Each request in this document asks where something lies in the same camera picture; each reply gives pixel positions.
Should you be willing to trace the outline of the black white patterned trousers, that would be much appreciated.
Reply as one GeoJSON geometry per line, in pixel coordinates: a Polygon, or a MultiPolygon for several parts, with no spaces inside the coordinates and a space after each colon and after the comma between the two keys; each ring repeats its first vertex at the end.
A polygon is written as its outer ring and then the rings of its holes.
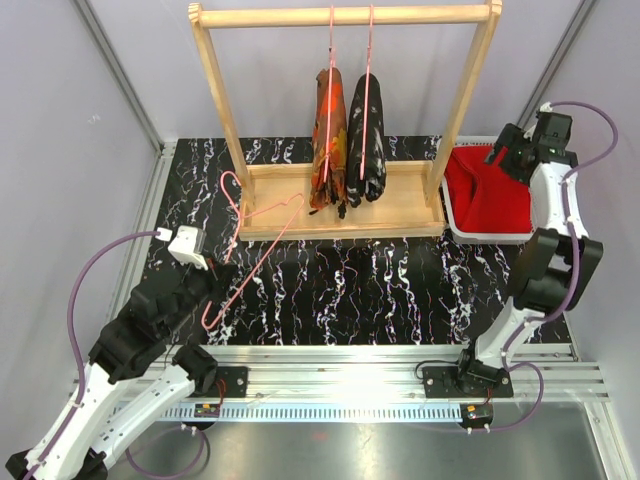
{"type": "Polygon", "coordinates": [[[359,178],[363,129],[364,76],[362,75],[356,84],[348,116],[346,193],[347,201],[352,208],[359,207],[364,200],[368,202],[378,200],[385,191],[387,180],[383,102],[380,83],[373,73],[370,74],[364,181],[359,178]]]}

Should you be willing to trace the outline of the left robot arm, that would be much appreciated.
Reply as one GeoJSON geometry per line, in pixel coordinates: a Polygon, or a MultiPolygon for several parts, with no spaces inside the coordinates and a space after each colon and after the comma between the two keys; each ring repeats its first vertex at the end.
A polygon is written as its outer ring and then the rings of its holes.
{"type": "Polygon", "coordinates": [[[105,479],[128,447],[169,407],[228,389],[217,361],[185,344],[160,376],[122,410],[124,394],[161,357],[173,335],[208,301],[223,300],[231,268],[155,272],[131,291],[89,352],[74,397],[44,438],[13,454],[13,479],[105,479]]]}

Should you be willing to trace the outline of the red trousers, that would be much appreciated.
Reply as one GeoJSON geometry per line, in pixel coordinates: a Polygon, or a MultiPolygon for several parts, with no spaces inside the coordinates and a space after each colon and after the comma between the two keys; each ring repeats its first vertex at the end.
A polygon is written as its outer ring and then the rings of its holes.
{"type": "Polygon", "coordinates": [[[455,225],[469,234],[529,234],[529,189],[487,164],[490,151],[489,145],[478,145],[451,152],[445,179],[455,225]]]}

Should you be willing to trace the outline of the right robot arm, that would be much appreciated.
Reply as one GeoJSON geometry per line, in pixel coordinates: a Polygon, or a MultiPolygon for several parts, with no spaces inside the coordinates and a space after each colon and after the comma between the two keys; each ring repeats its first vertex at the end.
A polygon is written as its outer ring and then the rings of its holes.
{"type": "Polygon", "coordinates": [[[568,148],[573,119],[555,108],[541,107],[529,130],[506,125],[486,159],[528,187],[534,232],[510,274],[502,311],[456,363],[452,384],[464,396],[511,396],[515,351],[576,306],[604,253],[579,211],[582,166],[568,148]]]}

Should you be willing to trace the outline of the orange camouflage trousers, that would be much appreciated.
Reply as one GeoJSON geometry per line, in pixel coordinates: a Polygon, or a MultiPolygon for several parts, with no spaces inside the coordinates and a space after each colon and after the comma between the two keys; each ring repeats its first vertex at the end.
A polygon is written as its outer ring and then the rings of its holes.
{"type": "Polygon", "coordinates": [[[318,213],[329,205],[336,205],[338,217],[346,216],[346,178],[347,178],[347,116],[344,101],[343,83],[340,71],[333,69],[332,115],[330,123],[331,144],[330,164],[327,184],[323,185],[321,168],[324,167],[324,123],[320,113],[321,103],[327,90],[327,69],[316,76],[316,112],[312,132],[312,174],[310,184],[310,215],[318,213]]]}

